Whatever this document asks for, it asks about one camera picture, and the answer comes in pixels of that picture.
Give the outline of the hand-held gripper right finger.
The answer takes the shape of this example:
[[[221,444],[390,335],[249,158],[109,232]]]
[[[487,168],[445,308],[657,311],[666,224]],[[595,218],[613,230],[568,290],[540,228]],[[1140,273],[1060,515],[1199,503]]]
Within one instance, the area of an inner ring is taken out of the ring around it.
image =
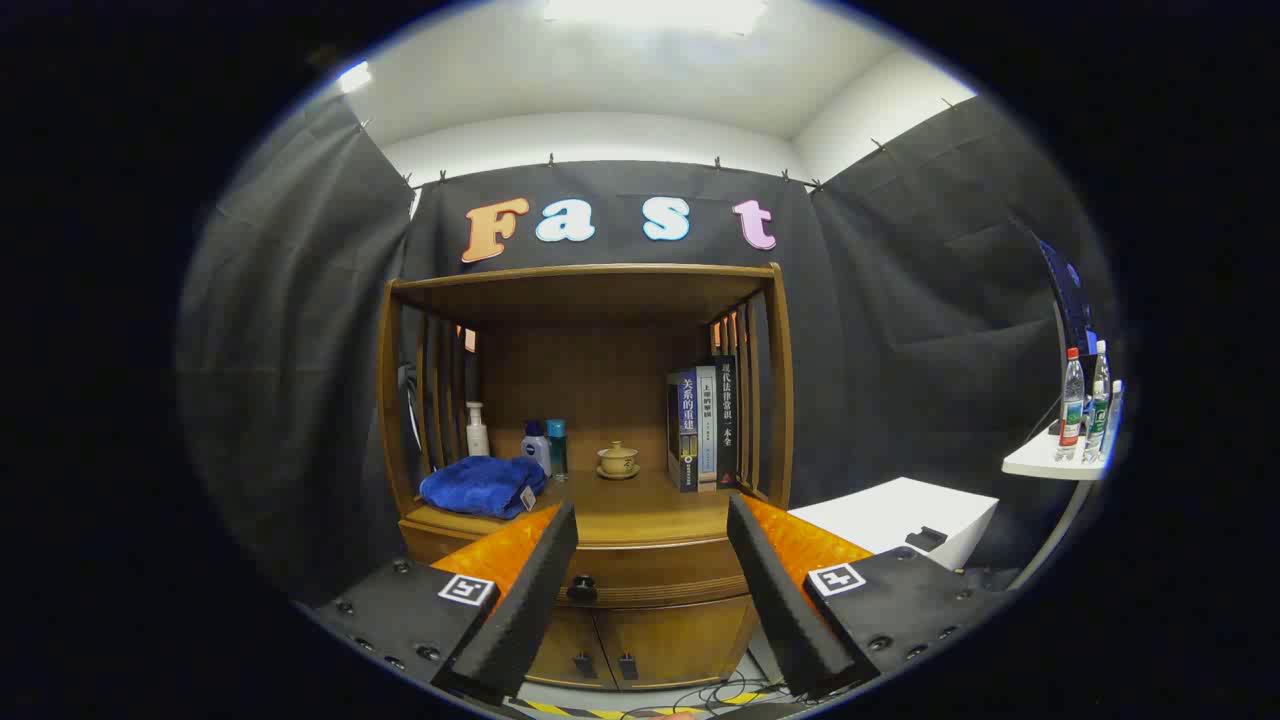
[[[790,693],[820,700],[915,667],[1009,594],[900,544],[878,553],[733,495],[726,534]]]

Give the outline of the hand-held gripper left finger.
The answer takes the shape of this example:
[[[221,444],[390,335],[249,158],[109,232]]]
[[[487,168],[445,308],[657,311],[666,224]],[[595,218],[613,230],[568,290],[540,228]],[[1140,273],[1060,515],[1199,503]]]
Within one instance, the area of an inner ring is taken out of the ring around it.
[[[564,500],[430,565],[397,559],[300,609],[416,685],[498,705],[524,684],[577,546]]]

